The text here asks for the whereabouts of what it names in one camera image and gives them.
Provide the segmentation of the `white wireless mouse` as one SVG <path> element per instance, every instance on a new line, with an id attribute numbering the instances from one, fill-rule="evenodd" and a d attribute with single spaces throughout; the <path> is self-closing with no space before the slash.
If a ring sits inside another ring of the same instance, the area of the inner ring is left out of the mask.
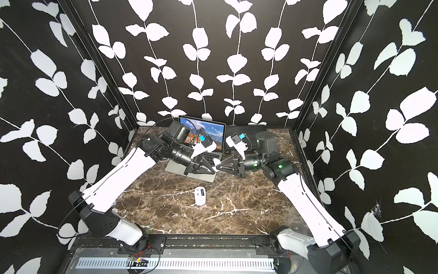
<path id="1" fill-rule="evenodd" d="M 204 206 L 206 204 L 206 190 L 204 187 L 196 187 L 194 190 L 195 205 Z"/>

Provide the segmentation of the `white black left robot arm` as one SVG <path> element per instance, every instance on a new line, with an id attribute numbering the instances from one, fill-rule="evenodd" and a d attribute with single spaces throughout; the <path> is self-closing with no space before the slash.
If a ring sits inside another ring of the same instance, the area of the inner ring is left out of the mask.
<path id="1" fill-rule="evenodd" d="M 160 135 L 147 133 L 138 146 L 101 180 L 84 191 L 74 191 L 69 195 L 73 210 L 95 238 L 111 237 L 137 251 L 147 248 L 147 233 L 112 209 L 116 199 L 160 160 L 166 158 L 185 166 L 186 175 L 215 173 L 203 154 L 214 151 L 216 143 L 202 133 L 198 135 L 199 142 L 189 149 L 184 142 L 190 132 L 188 126 L 174 121 Z"/>

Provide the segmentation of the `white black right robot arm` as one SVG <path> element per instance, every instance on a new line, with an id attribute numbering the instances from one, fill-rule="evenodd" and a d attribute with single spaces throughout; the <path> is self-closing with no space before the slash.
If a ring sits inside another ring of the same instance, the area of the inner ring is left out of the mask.
<path id="1" fill-rule="evenodd" d="M 293 203 L 311 232 L 311 236 L 306 236 L 290 228 L 278 229 L 273 234 L 273 245 L 308 260 L 318 274 L 336 274 L 353 263 L 360 237 L 354 231 L 346 231 L 325 210 L 296 165 L 281 156 L 276 137 L 267 131 L 257 133 L 254 154 L 246 153 L 244 137 L 245 134 L 236 134 L 226 138 L 226 144 L 236 152 L 217 164 L 216 169 L 240 178 L 245 177 L 247 171 L 262 170 Z"/>

